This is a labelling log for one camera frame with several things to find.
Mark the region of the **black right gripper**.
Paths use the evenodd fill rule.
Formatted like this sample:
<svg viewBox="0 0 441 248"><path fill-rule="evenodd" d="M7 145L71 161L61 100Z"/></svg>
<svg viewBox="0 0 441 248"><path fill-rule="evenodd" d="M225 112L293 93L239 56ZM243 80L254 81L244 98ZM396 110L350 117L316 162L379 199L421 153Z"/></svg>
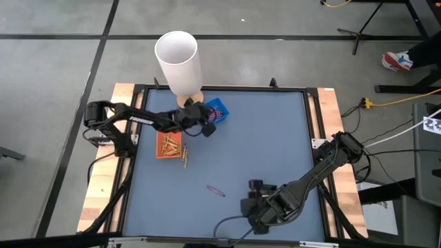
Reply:
<svg viewBox="0 0 441 248"><path fill-rule="evenodd" d="M241 199L240 212L253 216L254 235L268 234L271 226L290 223L300 214L300 190L282 185L270 196Z"/></svg>

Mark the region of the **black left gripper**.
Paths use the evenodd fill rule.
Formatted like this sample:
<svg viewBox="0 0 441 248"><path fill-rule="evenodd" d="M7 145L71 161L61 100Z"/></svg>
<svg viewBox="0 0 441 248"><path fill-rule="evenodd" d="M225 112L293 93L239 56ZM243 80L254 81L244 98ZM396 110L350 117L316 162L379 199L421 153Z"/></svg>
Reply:
<svg viewBox="0 0 441 248"><path fill-rule="evenodd" d="M176 122L183 130L196 125L206 128L209 125L209 116L215 113L216 110L211 106L197 102L179 109L176 113Z"/></svg>

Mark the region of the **blue plastic basket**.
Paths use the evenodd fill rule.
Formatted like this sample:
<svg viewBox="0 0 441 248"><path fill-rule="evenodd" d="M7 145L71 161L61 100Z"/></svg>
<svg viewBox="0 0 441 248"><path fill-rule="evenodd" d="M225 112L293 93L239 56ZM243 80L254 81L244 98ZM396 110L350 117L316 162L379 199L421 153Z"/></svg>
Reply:
<svg viewBox="0 0 441 248"><path fill-rule="evenodd" d="M212 99L211 101L205 103L205 106L206 105L211 106L212 108L214 108L217 111L223 112L223 117L221 117L220 121L216 122L216 123L220 123L221 121L224 121L229 116L228 109L226 108L224 103L219 98Z"/></svg>

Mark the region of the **round wooden lamp base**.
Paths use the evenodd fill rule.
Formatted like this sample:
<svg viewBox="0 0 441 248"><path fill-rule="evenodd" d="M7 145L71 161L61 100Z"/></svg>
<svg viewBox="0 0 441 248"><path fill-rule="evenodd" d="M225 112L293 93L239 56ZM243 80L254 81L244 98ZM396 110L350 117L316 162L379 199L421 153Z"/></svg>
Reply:
<svg viewBox="0 0 441 248"><path fill-rule="evenodd" d="M198 91L193 95L182 95L176 97L176 102L180 108L184 108L186 102L203 102L204 96L202 91Z"/></svg>

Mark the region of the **white cylindrical lamp shade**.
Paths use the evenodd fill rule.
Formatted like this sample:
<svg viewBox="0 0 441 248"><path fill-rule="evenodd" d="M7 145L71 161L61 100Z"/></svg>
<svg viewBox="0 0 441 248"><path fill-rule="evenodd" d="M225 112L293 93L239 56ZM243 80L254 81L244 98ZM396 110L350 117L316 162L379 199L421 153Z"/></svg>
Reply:
<svg viewBox="0 0 441 248"><path fill-rule="evenodd" d="M171 91L177 96L192 96L203 85L197 40L188 32L171 31L154 46L156 59Z"/></svg>

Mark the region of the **orange plastic basket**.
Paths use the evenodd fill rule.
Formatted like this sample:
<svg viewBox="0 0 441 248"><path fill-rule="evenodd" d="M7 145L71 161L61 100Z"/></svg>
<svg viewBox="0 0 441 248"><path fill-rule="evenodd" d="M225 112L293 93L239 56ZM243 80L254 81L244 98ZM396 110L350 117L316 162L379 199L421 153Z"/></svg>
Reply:
<svg viewBox="0 0 441 248"><path fill-rule="evenodd" d="M163 139L164 137L168 135L168 137L172 138L173 140L177 141L178 138L181 138L182 140L182 133L163 133L163 132L157 132L156 133L156 158L157 159L164 159L164 158L180 158L181 156L166 156L165 154L162 154L162 146L163 146Z"/></svg>

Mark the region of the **grey floor box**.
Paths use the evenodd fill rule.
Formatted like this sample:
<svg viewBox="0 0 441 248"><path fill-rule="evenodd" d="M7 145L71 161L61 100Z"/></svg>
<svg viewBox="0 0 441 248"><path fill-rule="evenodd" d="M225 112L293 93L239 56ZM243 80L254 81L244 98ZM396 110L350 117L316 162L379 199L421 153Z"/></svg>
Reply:
<svg viewBox="0 0 441 248"><path fill-rule="evenodd" d="M441 208L402 196L362 206L367 233L374 242L439 248Z"/></svg>

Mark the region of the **grey side desk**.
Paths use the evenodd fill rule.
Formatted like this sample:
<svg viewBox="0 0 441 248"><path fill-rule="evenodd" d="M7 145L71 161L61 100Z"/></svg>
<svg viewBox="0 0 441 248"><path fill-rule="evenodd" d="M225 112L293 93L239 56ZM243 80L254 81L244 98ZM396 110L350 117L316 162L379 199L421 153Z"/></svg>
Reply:
<svg viewBox="0 0 441 248"><path fill-rule="evenodd" d="M416 196L441 207L441 135L426 132L422 124L413 130Z"/></svg>

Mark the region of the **black tripod stand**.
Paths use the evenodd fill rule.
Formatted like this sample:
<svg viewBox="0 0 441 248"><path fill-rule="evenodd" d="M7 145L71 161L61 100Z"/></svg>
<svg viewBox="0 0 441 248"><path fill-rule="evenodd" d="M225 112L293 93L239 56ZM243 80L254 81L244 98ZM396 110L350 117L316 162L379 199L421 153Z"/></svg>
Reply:
<svg viewBox="0 0 441 248"><path fill-rule="evenodd" d="M351 53L353 55L357 54L359 45L361 41L422 41L429 37L428 32L424 28L416 10L411 5L410 0L352 0L352 2L359 3L378 3L374 11L370 14L368 19L361 26L359 31L351 31L342 28L338 28L337 31L341 34L348 34L350 37L354 38L353 47ZM411 16L413 23L418 31L417 35L374 35L365 33L365 29L371 23L373 18L376 16L378 11L385 3L393 4L404 4L407 8L408 13Z"/></svg>

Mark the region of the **person's foot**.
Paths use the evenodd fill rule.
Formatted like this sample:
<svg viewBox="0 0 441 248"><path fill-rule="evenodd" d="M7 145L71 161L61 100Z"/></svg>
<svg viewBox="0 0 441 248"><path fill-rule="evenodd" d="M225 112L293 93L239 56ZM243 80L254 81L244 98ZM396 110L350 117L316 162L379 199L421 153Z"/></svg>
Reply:
<svg viewBox="0 0 441 248"><path fill-rule="evenodd" d="M413 66L413 61L409 58L407 51L399 53L386 52L382 55L382 65L394 72L408 72Z"/></svg>

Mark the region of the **black floor stand base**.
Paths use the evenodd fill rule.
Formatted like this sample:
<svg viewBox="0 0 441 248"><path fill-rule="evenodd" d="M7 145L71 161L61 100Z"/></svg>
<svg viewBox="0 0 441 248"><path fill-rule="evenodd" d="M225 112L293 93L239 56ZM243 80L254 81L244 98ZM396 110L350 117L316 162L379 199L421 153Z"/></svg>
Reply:
<svg viewBox="0 0 441 248"><path fill-rule="evenodd" d="M441 68L431 71L414 85L375 85L374 91L380 94L428 94L440 90L437 94L441 94L441 86L433 86L438 81L441 81Z"/></svg>

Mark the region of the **grey chair leg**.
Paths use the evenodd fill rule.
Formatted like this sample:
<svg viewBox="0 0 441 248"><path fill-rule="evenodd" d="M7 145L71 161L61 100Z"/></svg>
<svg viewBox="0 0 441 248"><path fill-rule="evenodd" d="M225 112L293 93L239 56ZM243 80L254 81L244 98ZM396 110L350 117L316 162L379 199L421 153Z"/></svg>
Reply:
<svg viewBox="0 0 441 248"><path fill-rule="evenodd" d="M0 146L0 158L12 158L18 161L22 161L25 158L25 155Z"/></svg>

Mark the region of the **person's leg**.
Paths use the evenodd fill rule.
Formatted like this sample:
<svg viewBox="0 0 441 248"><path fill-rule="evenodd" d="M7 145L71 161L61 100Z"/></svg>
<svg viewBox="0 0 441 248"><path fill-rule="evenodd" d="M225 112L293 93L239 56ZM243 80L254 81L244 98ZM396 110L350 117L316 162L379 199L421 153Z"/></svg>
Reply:
<svg viewBox="0 0 441 248"><path fill-rule="evenodd" d="M413 46L407 52L411 69L427 65L441 65L441 31Z"/></svg>

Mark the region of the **black table frame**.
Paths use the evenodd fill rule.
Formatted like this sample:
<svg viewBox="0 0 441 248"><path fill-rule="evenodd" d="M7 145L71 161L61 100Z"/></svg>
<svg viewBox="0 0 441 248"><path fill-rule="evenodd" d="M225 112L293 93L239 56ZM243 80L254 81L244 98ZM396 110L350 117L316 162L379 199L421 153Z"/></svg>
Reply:
<svg viewBox="0 0 441 248"><path fill-rule="evenodd" d="M219 98L229 116L209 137L197 127L183 135L187 169L175 158L156 158L156 131L141 125L133 176L126 194L121 232L125 236L323 241L346 233L322 194L314 189L302 214L265 235L250 232L240 217L248 182L282 185L313 165L311 140L317 88L208 85L205 101ZM223 192L219 196L207 185Z"/></svg>

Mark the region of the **silver frame rail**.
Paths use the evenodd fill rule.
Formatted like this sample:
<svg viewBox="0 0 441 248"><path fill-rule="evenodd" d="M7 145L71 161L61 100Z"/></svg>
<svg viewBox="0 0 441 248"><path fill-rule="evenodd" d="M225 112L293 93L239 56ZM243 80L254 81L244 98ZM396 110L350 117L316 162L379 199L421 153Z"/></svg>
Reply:
<svg viewBox="0 0 441 248"><path fill-rule="evenodd" d="M274 245L286 247L308 247L308 248L342 248L334 242L314 242L314 241L282 241L282 240L236 240L227 238L179 238L162 236L126 236L109 238L109 244L125 244L129 242L164 242L164 243L207 243L220 247L230 247L235 245Z"/></svg>

